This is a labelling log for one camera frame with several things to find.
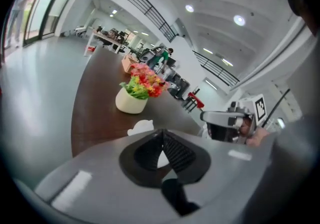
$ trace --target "black cable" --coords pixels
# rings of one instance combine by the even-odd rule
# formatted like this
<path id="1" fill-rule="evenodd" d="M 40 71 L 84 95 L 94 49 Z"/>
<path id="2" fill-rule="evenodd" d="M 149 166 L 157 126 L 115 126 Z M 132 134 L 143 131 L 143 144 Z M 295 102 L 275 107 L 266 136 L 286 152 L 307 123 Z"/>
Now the black cable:
<path id="1" fill-rule="evenodd" d="M 266 118 L 266 120 L 264 121 L 262 127 L 265 127 L 265 125 L 267 124 L 268 120 L 270 119 L 271 115 L 275 112 L 276 108 L 279 106 L 279 104 L 281 103 L 282 99 L 284 99 L 284 97 L 286 96 L 286 94 L 288 94 L 290 92 L 290 89 L 288 89 L 283 96 L 279 99 L 279 101 L 276 103 L 276 105 L 273 107 L 272 111 L 270 112 L 270 114 L 268 115 L 268 117 Z"/>

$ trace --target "green shirt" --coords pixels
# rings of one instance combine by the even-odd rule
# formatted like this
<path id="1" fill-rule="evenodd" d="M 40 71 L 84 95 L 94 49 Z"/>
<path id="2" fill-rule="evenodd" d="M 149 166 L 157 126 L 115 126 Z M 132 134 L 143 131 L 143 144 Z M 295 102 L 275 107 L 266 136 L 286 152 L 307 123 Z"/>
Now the green shirt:
<path id="1" fill-rule="evenodd" d="M 164 60 L 168 60 L 168 59 L 169 59 L 169 54 L 168 54 L 168 52 L 167 52 L 167 51 L 164 51 L 161 56 L 155 56 L 155 57 L 154 57 L 154 62 L 158 63 L 159 60 L 161 59 L 161 57 L 163 57 Z"/>

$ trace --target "white table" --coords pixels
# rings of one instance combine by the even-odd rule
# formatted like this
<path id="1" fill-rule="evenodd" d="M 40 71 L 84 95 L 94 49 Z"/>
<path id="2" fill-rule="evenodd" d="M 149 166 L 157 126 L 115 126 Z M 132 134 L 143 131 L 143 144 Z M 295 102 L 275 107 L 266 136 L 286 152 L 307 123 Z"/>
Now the white table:
<path id="1" fill-rule="evenodd" d="M 121 47 L 121 45 L 122 45 L 121 43 L 119 43 L 119 42 L 117 42 L 117 41 L 115 41 L 115 40 L 113 40 L 113 39 L 108 38 L 107 36 L 103 35 L 102 33 L 93 31 L 92 34 L 91 34 L 91 36 L 90 36 L 90 38 L 89 38 L 89 40 L 88 40 L 88 43 L 87 43 L 87 45 L 86 45 L 86 49 L 85 49 L 85 51 L 84 51 L 84 56 L 87 56 L 88 48 L 89 48 L 89 46 L 90 46 L 90 44 L 91 44 L 91 41 L 92 41 L 92 39 L 94 38 L 94 36 L 99 37 L 99 38 L 102 38 L 102 39 L 104 39 L 104 40 L 109 41 L 110 43 L 112 43 L 112 45 L 110 46 L 111 48 L 113 48 L 113 46 L 116 45 L 116 46 L 117 46 L 117 49 L 115 50 L 115 53 L 117 54 L 117 53 L 119 52 L 119 49 L 120 49 L 120 47 Z"/>

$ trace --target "white sticker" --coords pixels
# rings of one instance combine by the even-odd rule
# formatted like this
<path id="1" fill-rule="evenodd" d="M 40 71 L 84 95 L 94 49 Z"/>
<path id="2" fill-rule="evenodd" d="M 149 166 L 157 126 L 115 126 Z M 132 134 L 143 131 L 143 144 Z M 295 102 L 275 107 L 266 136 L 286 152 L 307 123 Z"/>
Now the white sticker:
<path id="1" fill-rule="evenodd" d="M 252 159 L 252 155 L 251 154 L 247 154 L 247 153 L 242 153 L 239 151 L 235 151 L 235 150 L 230 150 L 228 152 L 228 155 L 234 158 L 239 158 L 241 160 L 246 160 L 246 161 L 250 161 Z"/>

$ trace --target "potted plant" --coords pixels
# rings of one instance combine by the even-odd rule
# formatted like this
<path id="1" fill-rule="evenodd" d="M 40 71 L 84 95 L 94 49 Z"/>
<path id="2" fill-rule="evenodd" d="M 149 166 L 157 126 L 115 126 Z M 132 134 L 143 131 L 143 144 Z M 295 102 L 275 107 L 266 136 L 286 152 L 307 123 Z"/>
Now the potted plant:
<path id="1" fill-rule="evenodd" d="M 141 113 L 149 97 L 158 97 L 169 84 L 158 77 L 146 64 L 132 64 L 131 80 L 122 82 L 122 89 L 115 97 L 116 107 L 123 112 Z"/>

